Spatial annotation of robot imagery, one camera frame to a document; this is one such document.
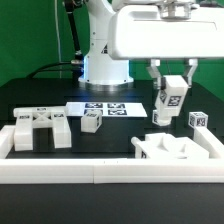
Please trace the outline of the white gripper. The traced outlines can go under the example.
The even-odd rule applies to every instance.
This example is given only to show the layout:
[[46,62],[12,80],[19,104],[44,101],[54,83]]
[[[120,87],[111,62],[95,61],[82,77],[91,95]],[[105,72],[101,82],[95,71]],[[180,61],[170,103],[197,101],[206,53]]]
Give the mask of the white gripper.
[[[108,54],[113,59],[150,59],[147,70],[158,90],[164,88],[161,59],[224,58],[224,9],[200,7],[188,20],[164,20],[157,6],[127,5],[111,18]],[[192,86],[197,59],[184,61],[183,78]]]

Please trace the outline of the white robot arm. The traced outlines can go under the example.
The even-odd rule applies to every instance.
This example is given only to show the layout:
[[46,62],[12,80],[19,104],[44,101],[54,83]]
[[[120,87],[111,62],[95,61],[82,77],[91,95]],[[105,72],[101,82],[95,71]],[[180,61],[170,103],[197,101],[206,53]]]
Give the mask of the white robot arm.
[[195,0],[85,0],[90,49],[83,85],[129,86],[131,60],[148,60],[149,74],[163,87],[162,60],[184,60],[188,83],[200,59],[224,58],[224,8]]

